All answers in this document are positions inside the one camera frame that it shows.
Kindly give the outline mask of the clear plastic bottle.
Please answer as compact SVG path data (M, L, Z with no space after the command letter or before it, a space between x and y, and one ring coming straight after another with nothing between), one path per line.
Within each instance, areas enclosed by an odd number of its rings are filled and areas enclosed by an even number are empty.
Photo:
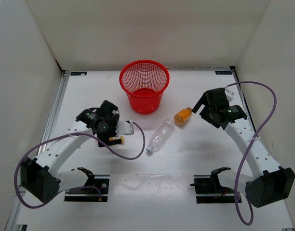
M161 149L165 142L169 139L175 129L175 122L166 118L157 130L153 133L148 141L146 151L154 153Z

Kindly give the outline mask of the small bottle yellow cap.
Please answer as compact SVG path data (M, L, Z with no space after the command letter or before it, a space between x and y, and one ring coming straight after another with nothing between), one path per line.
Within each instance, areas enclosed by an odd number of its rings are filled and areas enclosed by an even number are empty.
M124 137L123 136L110 137L109 144L110 145L124 144Z

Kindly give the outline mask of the orange juice bottle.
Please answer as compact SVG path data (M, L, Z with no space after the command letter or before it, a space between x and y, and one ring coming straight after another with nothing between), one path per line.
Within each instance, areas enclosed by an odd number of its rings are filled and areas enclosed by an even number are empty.
M186 109L182 109L174 116L174 122L177 125L183 125L191 116L192 109L187 107Z

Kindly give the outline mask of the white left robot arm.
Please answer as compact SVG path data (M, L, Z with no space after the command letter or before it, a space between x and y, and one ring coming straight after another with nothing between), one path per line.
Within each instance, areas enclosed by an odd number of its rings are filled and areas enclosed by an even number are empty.
M43 203L50 202L59 192L79 188L94 190L94 174L78 167L66 172L59 169L80 146L95 138L99 147L112 145L117 136L119 109L105 100L98 108L83 110L65 136L33 159L26 157L20 165L21 185Z

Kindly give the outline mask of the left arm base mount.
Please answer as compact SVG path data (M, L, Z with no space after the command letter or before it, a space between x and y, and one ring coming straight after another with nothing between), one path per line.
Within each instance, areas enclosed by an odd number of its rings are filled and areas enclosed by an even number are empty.
M76 186L65 192L65 202L100 202L108 201L109 175L95 175L83 167L77 168L87 177L83 186Z

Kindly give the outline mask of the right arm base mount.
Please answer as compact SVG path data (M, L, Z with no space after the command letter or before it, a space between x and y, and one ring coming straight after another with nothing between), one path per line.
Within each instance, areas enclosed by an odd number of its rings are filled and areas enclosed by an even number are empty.
M194 182L190 187L195 189L197 204L234 204L233 188L220 184L218 174L231 170L229 167L221 167L211 171L210 175L194 176Z

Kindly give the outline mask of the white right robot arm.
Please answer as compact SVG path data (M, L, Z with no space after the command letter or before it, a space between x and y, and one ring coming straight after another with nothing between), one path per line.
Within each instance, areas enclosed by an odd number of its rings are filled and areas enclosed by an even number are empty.
M251 204L262 207L286 199L295 174L283 168L255 135L246 113L239 105L230 105L233 92L225 88L206 91L192 109L216 128L222 128L247 155L252 176L240 175L238 192L245 194Z

